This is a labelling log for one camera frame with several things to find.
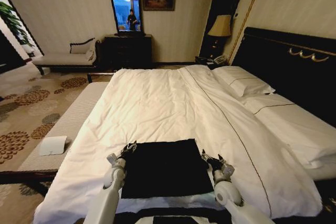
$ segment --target bed bench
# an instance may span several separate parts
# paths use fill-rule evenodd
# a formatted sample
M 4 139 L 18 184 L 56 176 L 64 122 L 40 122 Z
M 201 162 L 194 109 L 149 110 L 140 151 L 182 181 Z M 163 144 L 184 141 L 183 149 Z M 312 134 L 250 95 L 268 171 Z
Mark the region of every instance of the bed bench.
M 77 137 L 80 128 L 101 97 L 107 84 L 108 82 L 89 84 L 46 135 L 47 137 L 68 136 L 67 141 L 69 143 L 66 145 L 66 150 L 63 154 L 39 156 L 40 144 L 38 144 L 21 164 L 17 172 L 0 173 L 0 184 L 25 184 L 45 196 L 48 188 L 41 182 L 53 181 L 72 142 Z

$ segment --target floor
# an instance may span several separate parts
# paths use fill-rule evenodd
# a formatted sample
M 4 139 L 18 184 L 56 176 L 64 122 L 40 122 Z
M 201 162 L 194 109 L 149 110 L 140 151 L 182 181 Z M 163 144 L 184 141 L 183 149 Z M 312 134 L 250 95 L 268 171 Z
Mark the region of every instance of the floor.
M 32 63 L 0 74 L 0 97 L 4 98 L 0 102 L 0 172 L 17 170 L 87 85 L 85 73 L 51 72 L 41 76 Z M 32 223 L 34 210 L 42 200 L 40 194 L 24 185 L 0 185 L 0 222 Z

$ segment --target lampshade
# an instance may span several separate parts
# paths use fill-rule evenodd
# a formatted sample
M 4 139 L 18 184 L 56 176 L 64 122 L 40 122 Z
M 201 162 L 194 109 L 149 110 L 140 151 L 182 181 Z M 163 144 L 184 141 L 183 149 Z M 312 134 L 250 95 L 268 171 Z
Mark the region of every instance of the lampshade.
M 218 15 L 208 35 L 216 37 L 230 36 L 230 21 L 231 15 Z

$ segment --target gold wall trim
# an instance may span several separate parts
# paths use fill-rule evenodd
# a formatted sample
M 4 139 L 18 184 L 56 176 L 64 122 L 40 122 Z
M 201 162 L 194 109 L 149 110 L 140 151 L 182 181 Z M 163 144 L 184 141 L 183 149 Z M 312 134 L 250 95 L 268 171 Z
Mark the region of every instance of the gold wall trim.
M 232 54 L 233 54 L 233 52 L 234 52 L 234 50 L 235 50 L 235 48 L 236 48 L 236 46 L 237 46 L 237 44 L 238 44 L 240 35 L 241 35 L 242 32 L 243 32 L 244 26 L 245 26 L 245 24 L 246 24 L 246 21 L 247 21 L 247 18 L 248 18 L 248 16 L 249 16 L 250 12 L 251 12 L 251 9 L 252 9 L 252 7 L 253 7 L 254 1 L 255 1 L 255 0 L 251 0 L 250 6 L 248 7 L 247 13 L 246 13 L 245 18 L 244 18 L 244 20 L 243 20 L 243 23 L 242 23 L 242 25 L 241 25 L 241 27 L 240 27 L 238 36 L 236 37 L 235 43 L 234 43 L 234 45 L 233 45 L 233 47 L 232 47 L 232 49 L 231 49 L 231 52 L 230 52 L 230 54 L 229 54 L 229 60 L 228 60 L 229 62 L 231 61 Z

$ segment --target black headboard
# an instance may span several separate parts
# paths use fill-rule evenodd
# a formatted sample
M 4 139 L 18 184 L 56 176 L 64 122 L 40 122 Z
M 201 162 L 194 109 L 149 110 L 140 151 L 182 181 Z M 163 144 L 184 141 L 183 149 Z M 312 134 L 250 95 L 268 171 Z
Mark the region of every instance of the black headboard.
M 336 39 L 247 27 L 232 65 L 336 127 Z

